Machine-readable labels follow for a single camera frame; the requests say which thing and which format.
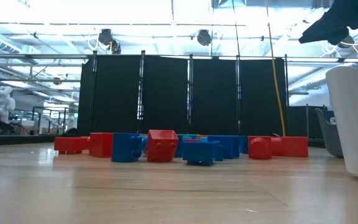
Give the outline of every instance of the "red toy block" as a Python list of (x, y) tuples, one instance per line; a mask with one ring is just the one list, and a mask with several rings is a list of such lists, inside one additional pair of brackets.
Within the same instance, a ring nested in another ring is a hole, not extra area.
[(198, 142), (199, 139), (184, 139), (184, 142)]
[(282, 137), (283, 153), (281, 156), (308, 157), (307, 137)]
[(281, 138), (280, 137), (272, 138), (272, 141), (270, 143), (270, 148), (272, 150), (273, 156), (281, 156), (284, 151)]
[(174, 131), (149, 130), (146, 143), (147, 162), (171, 162), (178, 142)]
[(271, 137), (248, 137), (248, 156), (251, 159), (271, 159), (272, 150), (270, 148)]
[(98, 158), (111, 157), (112, 133), (91, 133), (89, 155)]
[(59, 154), (79, 154), (86, 150), (86, 145), (86, 138), (55, 138), (55, 151), (59, 151)]
[(199, 135), (198, 135), (198, 140), (200, 140), (200, 139), (201, 139), (201, 137), (207, 137), (207, 138), (208, 138), (208, 135), (205, 135), (205, 134), (199, 134)]

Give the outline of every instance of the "plastic block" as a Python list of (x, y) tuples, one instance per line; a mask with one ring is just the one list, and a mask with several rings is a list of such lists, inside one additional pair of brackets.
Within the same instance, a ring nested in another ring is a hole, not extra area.
[(248, 156), (251, 159), (271, 159), (271, 137), (250, 136), (248, 139)]
[(216, 158), (215, 142), (184, 142), (183, 160), (189, 165), (211, 166)]
[(281, 156), (284, 148), (280, 137), (273, 137), (270, 142), (270, 148), (272, 149), (273, 156)]
[(178, 146), (177, 146), (177, 150), (175, 151), (175, 158), (182, 158), (183, 156), (183, 138), (185, 138), (186, 136), (179, 134), (178, 135)]
[(208, 135), (205, 135), (205, 134), (199, 134), (199, 135), (198, 135), (198, 140), (200, 140), (200, 138), (203, 138), (203, 137), (207, 137), (207, 138), (208, 138)]
[(86, 138), (55, 138), (55, 151), (59, 154), (79, 154), (82, 150), (86, 150), (88, 140)]
[(174, 131), (149, 130), (146, 144), (148, 162), (171, 162), (178, 146), (178, 136)]
[(308, 157), (307, 137), (281, 137), (283, 144), (282, 156)]
[(134, 162), (142, 154), (138, 134), (114, 133), (112, 135), (111, 162)]
[(223, 158), (235, 159), (240, 156), (238, 136), (236, 137), (237, 140), (235, 136), (208, 136), (208, 141), (221, 142), (221, 145), (223, 146), (223, 150), (224, 150)]
[(184, 139), (183, 142), (199, 142), (198, 139)]
[(208, 137), (201, 137), (200, 142), (208, 142)]
[(112, 133), (91, 133), (89, 155), (98, 158), (111, 157)]

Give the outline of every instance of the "yellow cable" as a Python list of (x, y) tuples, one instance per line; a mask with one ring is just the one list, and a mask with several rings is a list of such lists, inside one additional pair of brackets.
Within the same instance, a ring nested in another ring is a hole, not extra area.
[(267, 20), (268, 20), (267, 21), (267, 27), (268, 27), (268, 35), (269, 35), (269, 39), (270, 39), (270, 50), (272, 51), (272, 65), (273, 65), (274, 85), (275, 85), (275, 88), (276, 88), (276, 96), (277, 96), (277, 101), (278, 101), (278, 107), (280, 109), (281, 127), (283, 129), (283, 136), (285, 137), (284, 116), (283, 116), (283, 109), (281, 107), (280, 94), (278, 92), (276, 63), (274, 62), (274, 53), (273, 53), (272, 31), (270, 30), (269, 3), (268, 3), (268, 0), (265, 0), (265, 4), (266, 4), (266, 13), (267, 13)]

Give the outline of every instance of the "gray chair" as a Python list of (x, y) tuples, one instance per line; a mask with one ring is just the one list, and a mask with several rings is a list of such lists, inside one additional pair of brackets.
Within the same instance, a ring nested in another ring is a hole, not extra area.
[(332, 111), (322, 111), (318, 108), (316, 108), (316, 112), (327, 151), (333, 156), (343, 158), (341, 141), (339, 140), (336, 124), (331, 124), (327, 121), (329, 117), (334, 116), (334, 113)]

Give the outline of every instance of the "wooden floor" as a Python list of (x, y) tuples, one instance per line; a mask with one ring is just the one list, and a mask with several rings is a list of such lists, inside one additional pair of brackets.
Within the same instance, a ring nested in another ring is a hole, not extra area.
[(358, 178), (323, 149), (213, 167), (0, 146), (0, 223), (356, 223)]

